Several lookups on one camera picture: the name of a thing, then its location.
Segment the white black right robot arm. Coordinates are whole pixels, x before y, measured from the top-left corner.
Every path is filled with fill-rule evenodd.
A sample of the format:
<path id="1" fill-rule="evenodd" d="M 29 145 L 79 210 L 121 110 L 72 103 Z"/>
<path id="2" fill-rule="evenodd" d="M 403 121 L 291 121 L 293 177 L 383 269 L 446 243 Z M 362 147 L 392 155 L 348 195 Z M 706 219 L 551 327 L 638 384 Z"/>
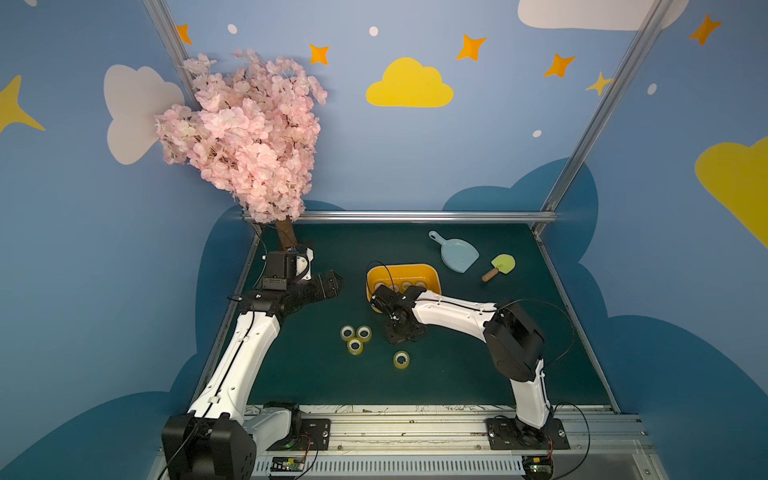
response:
<path id="1" fill-rule="evenodd" d="M 545 340 L 519 304 L 471 302 L 418 286 L 396 292 L 384 285 L 373 292 L 370 304 L 387 317 L 387 339 L 392 344 L 412 341 L 428 326 L 451 329 L 485 343 L 495 368 L 511 383 L 517 422 L 537 430 L 548 424 L 551 403 L 545 386 Z"/>

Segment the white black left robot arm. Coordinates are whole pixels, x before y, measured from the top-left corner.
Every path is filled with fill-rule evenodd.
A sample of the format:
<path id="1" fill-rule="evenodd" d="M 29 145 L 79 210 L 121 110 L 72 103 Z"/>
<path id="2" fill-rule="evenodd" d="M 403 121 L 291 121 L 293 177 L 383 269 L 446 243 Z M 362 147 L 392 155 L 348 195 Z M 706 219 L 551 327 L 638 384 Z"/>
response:
<path id="1" fill-rule="evenodd" d="M 278 286 L 239 299 L 244 309 L 212 377 L 187 413 L 170 417 L 163 427 L 166 465 L 160 479 L 249 479 L 257 457 L 269 448 L 306 442 L 297 405 L 268 403 L 248 420 L 247 402 L 286 317 L 338 296 L 343 280 L 328 271 L 280 280 Z"/>

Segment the yellow plastic storage box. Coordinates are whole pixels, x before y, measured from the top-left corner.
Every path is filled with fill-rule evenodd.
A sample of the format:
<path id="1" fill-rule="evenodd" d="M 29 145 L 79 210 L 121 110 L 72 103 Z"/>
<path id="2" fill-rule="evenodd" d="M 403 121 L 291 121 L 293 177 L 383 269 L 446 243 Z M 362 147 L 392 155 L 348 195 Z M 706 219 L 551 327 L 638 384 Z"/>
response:
<path id="1" fill-rule="evenodd" d="M 386 265 L 373 262 L 366 273 L 366 296 L 369 304 L 374 290 L 379 285 L 386 285 L 396 292 L 402 292 L 401 284 L 405 281 L 411 282 L 412 286 L 423 281 L 427 284 L 429 291 L 436 294 L 442 293 L 439 275 L 429 264 Z"/>

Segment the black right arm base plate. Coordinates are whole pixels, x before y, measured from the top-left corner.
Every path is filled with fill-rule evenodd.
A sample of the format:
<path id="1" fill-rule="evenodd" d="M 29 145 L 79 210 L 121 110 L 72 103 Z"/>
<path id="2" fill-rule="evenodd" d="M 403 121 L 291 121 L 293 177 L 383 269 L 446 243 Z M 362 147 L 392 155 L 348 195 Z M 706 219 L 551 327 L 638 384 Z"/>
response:
<path id="1" fill-rule="evenodd" d="M 533 428 L 517 418 L 497 415 L 485 420 L 492 450 L 569 450 L 565 428 L 558 418 L 550 418 L 541 428 Z"/>

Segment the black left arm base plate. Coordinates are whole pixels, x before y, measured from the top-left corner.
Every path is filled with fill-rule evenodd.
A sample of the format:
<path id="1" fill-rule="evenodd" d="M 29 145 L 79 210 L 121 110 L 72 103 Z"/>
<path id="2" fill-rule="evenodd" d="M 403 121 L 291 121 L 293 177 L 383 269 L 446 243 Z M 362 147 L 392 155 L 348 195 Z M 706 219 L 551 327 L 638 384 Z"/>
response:
<path id="1" fill-rule="evenodd" d="M 331 421 L 329 419 L 302 419 L 293 424 L 288 435 L 268 448 L 270 452 L 329 449 Z"/>

